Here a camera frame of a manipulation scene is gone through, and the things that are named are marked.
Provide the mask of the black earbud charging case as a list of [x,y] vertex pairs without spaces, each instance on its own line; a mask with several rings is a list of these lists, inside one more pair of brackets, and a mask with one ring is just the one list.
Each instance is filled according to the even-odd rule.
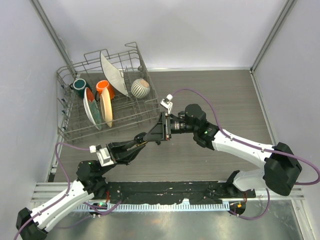
[[144,137],[146,134],[147,134],[146,132],[141,132],[134,137],[133,140],[136,146],[145,145],[148,142],[144,140]]

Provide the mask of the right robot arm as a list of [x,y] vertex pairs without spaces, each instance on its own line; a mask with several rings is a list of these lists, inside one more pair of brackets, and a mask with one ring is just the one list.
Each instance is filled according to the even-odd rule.
[[143,140],[159,143],[168,141],[173,134],[184,133],[192,133],[193,140],[202,148],[234,155],[258,167],[251,171],[235,170],[229,176],[225,190],[233,198],[260,188],[288,196],[302,172],[302,166],[286,144],[261,144],[219,129],[207,121],[206,113],[198,104],[187,105],[179,116],[161,112],[158,122]]

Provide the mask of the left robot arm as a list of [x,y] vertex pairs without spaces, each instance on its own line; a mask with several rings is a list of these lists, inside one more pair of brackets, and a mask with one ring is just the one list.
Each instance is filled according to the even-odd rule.
[[129,165],[146,146],[145,135],[145,132],[141,132],[129,141],[86,148],[87,152],[96,154],[97,159],[81,161],[77,167],[76,180],[68,180],[66,189],[49,201],[32,210],[26,207],[20,210],[14,238],[44,240],[51,229],[79,205],[89,200],[102,199],[109,189],[103,175],[117,165]]

